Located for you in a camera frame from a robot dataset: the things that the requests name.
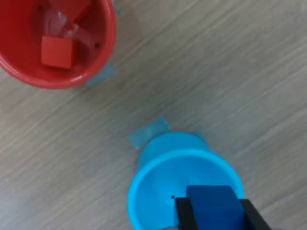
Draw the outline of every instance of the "blue bowl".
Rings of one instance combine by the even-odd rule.
[[[188,185],[229,185],[238,198],[243,186],[235,170],[199,137],[167,133],[142,151],[128,191],[127,212],[135,230],[178,225],[174,197],[186,197]]]

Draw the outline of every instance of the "blue block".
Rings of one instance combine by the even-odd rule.
[[[199,230],[242,230],[244,209],[229,186],[188,186]]]

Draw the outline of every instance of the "bowl rim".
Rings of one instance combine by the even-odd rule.
[[[73,78],[66,78],[62,81],[50,82],[35,78],[23,72],[22,69],[16,67],[14,63],[7,60],[5,55],[0,52],[0,66],[9,73],[12,77],[38,88],[45,89],[66,89],[80,85],[92,78],[109,59],[116,38],[116,17],[113,9],[112,0],[100,0],[102,4],[103,14],[106,19],[106,35],[104,45],[96,59],[80,74]]]

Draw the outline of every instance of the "cube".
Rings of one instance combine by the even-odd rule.
[[[71,23],[79,23],[93,7],[92,0],[53,0],[53,4]]]
[[[188,186],[199,230],[242,230],[244,209],[229,186]]]
[[[78,58],[78,44],[69,38],[43,36],[42,57],[43,65],[70,69]]]

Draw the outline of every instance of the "blue tape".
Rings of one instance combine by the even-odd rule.
[[[195,136],[197,136],[198,138],[202,139],[206,143],[205,137],[203,136],[203,134],[200,131],[196,131],[193,134]]]
[[[93,76],[90,80],[87,81],[86,85],[87,86],[93,86],[97,84],[98,82],[110,77],[115,73],[115,70],[111,63],[107,62],[105,66],[95,75]]]
[[[140,128],[136,132],[130,134],[128,138],[134,147],[138,149],[146,145],[157,136],[167,133],[169,130],[170,128],[167,121],[163,117],[160,117],[148,125]]]

